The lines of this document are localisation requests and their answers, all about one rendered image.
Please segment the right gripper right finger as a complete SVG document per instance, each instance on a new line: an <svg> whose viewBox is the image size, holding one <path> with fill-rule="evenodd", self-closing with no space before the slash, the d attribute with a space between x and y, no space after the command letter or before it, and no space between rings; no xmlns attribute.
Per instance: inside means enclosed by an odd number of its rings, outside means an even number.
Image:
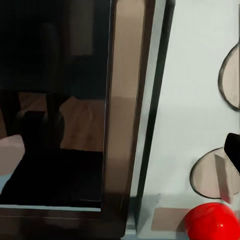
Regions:
<svg viewBox="0 0 240 240"><path fill-rule="evenodd" d="M240 173L240 135L228 133L224 151Z"/></svg>

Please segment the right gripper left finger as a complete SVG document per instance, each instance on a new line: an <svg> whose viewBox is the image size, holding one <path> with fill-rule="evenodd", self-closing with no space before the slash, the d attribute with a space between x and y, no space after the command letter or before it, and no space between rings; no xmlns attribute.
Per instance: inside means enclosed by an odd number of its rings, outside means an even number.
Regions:
<svg viewBox="0 0 240 240"><path fill-rule="evenodd" d="M26 153L22 133L0 138L0 193Z"/></svg>

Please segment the microwave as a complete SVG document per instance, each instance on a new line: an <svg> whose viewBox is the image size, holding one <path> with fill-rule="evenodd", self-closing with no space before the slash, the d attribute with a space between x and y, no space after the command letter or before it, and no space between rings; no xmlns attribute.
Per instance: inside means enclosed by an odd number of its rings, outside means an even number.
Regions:
<svg viewBox="0 0 240 240"><path fill-rule="evenodd" d="M228 133L240 0L0 0L0 235L240 240Z"/></svg>

